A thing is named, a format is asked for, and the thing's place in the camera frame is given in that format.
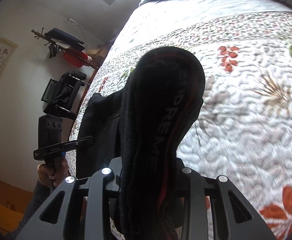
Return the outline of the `left hand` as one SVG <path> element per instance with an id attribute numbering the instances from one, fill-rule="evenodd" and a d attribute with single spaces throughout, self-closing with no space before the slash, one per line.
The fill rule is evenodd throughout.
<path id="1" fill-rule="evenodd" d="M 38 179 L 43 186 L 58 187 L 69 176 L 68 162 L 65 157 L 62 157 L 61 166 L 56 171 L 47 164 L 40 164 L 37 166 L 37 173 Z"/>

